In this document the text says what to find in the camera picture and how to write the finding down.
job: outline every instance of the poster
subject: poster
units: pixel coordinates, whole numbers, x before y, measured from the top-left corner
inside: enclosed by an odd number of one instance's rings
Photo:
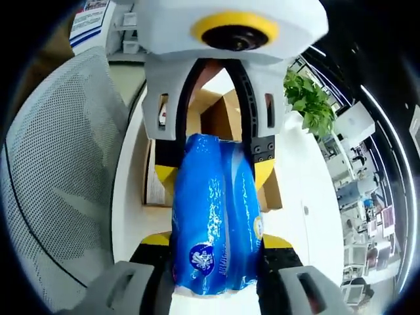
[[[381,211],[382,214],[382,224],[383,224],[383,237],[387,238],[391,234],[395,233],[395,212],[394,206],[390,205],[389,207]]]
[[[74,18],[70,43],[72,47],[100,33],[110,0],[86,0]]]

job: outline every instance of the label sticker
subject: label sticker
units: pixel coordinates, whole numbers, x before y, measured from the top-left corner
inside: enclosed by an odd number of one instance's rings
[[[197,244],[190,250],[190,263],[204,276],[208,276],[215,268],[213,246]]]
[[[263,238],[263,220],[260,216],[256,217],[254,220],[254,233],[255,236],[261,241]]]

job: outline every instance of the green plant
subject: green plant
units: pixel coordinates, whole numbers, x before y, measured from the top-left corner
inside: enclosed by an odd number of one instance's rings
[[[331,133],[335,114],[328,104],[328,95],[311,79],[291,70],[284,79],[289,104],[303,116],[303,127],[323,137]]]

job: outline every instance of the gray mesh chair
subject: gray mesh chair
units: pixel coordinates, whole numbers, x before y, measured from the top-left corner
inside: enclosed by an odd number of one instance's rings
[[[52,311],[114,263],[111,196],[128,109],[92,48],[34,90],[1,151],[1,194],[23,269]]]

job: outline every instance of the blue packaging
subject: blue packaging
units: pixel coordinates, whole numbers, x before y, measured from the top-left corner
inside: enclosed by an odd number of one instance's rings
[[[218,295],[256,282],[263,225],[242,144],[210,135],[188,139],[175,183],[172,230],[178,286]]]
[[[175,183],[171,241],[175,283],[198,295],[226,291],[224,200],[219,139],[193,135]]]
[[[230,265],[226,287],[237,291],[257,281],[263,222],[251,166],[242,143],[220,142],[226,181]]]

